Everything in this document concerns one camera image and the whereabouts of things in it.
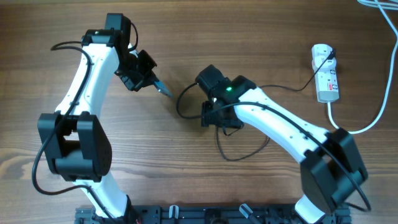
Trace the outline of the blue Galaxy smartphone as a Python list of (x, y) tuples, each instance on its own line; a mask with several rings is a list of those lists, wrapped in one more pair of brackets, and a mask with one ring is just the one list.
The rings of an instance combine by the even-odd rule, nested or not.
[(168, 96), (169, 98), (172, 97), (172, 94), (170, 92), (170, 90), (165, 86), (165, 84), (163, 83), (163, 88), (161, 89), (157, 89), (157, 91), (165, 96)]

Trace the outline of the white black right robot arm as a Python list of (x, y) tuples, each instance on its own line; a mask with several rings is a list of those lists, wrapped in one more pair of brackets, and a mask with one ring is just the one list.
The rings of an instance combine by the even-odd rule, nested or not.
[(299, 164), (303, 197), (296, 214), (307, 223), (319, 222), (346, 203), (368, 172), (352, 135), (310, 124), (272, 101), (244, 76), (225, 77), (214, 65), (195, 79), (208, 99), (202, 104), (202, 126), (241, 129), (249, 124), (284, 148)]

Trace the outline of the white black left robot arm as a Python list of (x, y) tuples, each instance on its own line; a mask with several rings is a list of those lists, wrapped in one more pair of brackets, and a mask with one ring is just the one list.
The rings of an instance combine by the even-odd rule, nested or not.
[(130, 42), (135, 25), (121, 13), (109, 13), (103, 29), (90, 29), (79, 41), (61, 42), (53, 50), (76, 50), (81, 60), (72, 84), (53, 113), (37, 123), (41, 148), (53, 174), (82, 189), (93, 204), (78, 223), (140, 223), (140, 214), (117, 185), (111, 171), (112, 148), (100, 124), (104, 98), (113, 76), (129, 91), (154, 86), (170, 95), (154, 73), (155, 61)]

